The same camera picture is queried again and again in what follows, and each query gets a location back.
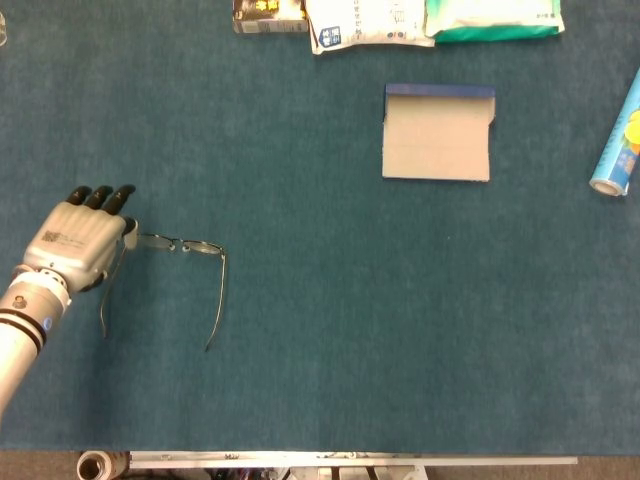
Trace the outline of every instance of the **cardboard flap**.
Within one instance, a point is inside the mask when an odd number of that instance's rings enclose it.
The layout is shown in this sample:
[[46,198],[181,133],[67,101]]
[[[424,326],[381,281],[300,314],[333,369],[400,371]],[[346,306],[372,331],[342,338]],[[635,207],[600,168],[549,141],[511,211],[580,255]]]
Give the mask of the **cardboard flap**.
[[382,175],[489,181],[492,87],[388,85]]

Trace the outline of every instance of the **table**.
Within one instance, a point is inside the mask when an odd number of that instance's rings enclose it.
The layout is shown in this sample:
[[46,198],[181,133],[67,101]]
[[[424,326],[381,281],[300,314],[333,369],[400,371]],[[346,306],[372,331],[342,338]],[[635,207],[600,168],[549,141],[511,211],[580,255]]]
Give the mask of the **table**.
[[[7,278],[76,185],[134,183],[142,230],[98,324],[77,296],[3,448],[640,453],[640,186],[587,182],[640,65],[636,0],[565,34],[314,58],[230,2],[6,0]],[[491,182],[384,180],[383,87],[495,85]]]

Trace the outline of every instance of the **floor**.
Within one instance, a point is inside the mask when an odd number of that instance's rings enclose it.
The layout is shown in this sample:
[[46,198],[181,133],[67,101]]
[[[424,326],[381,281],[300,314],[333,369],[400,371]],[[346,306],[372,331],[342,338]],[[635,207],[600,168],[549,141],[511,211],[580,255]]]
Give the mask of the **floor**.
[[[73,480],[75,452],[0,452],[1,480]],[[178,478],[208,478],[191,472]],[[430,480],[637,480],[640,457],[581,457],[578,465],[552,467],[456,467],[429,468]]]

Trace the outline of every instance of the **green package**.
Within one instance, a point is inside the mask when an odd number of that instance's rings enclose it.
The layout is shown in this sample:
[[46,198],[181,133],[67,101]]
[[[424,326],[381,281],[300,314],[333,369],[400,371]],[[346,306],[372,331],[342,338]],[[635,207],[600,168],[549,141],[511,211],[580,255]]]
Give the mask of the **green package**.
[[564,31],[560,0],[426,0],[436,42],[499,41]]

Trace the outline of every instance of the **robotic hand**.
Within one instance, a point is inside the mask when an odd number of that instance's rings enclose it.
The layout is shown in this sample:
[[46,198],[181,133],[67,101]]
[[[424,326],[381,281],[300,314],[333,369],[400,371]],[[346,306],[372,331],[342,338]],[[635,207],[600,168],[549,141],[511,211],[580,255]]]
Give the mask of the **robotic hand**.
[[78,187],[53,209],[27,247],[0,299],[0,420],[71,296],[102,283],[121,239],[123,252],[135,248],[138,223],[118,215],[134,191],[125,185],[107,200],[111,187],[91,196],[89,187]]

